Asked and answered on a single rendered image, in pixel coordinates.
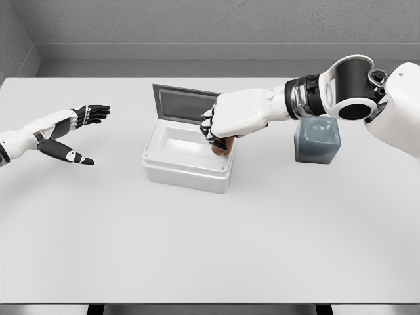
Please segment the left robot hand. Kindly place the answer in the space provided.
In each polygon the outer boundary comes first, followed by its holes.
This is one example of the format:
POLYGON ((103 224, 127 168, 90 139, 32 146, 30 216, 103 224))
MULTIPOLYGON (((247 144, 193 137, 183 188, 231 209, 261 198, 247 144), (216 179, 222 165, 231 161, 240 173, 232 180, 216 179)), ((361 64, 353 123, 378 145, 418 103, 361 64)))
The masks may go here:
POLYGON ((94 165, 92 159, 57 140, 84 125, 101 123, 108 114, 110 114, 109 106, 85 105, 49 114, 27 124, 24 130, 35 139, 35 148, 41 153, 68 163, 94 165))

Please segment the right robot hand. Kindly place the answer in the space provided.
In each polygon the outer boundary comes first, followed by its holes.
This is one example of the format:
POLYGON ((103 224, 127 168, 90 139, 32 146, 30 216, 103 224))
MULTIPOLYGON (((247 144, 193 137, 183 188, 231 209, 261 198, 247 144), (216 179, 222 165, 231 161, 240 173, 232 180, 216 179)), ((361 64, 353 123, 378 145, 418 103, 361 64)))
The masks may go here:
POLYGON ((284 96, 274 89, 246 89, 220 94, 202 114, 200 129, 212 144, 216 138, 244 136, 284 118, 284 96))

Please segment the brown cylindrical cup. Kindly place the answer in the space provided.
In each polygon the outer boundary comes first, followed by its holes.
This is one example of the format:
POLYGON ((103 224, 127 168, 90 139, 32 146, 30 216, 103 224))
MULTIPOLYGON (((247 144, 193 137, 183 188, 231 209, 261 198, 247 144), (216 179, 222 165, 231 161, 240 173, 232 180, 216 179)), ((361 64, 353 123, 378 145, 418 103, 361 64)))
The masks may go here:
POLYGON ((228 156, 234 147, 234 136, 225 138, 216 138, 211 144, 211 149, 217 156, 228 156))

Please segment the white box with hinged lid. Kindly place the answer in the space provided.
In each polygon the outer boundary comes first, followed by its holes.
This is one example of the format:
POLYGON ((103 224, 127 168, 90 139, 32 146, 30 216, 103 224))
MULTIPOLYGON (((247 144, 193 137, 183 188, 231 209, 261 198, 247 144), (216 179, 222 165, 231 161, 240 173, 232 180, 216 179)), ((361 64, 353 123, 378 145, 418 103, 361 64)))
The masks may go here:
POLYGON ((152 182, 223 194, 227 191, 235 144, 216 155, 200 131, 201 115, 219 93, 154 83, 157 121, 144 149, 142 164, 152 182))

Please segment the grey-blue cube container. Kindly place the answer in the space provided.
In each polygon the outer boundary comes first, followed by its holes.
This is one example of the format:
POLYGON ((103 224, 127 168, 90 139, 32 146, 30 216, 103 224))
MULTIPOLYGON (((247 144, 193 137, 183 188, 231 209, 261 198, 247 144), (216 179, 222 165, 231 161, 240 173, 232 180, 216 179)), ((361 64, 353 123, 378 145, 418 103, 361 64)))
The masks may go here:
POLYGON ((337 120, 313 117, 298 122, 294 134, 295 161, 328 165, 341 147, 337 120))

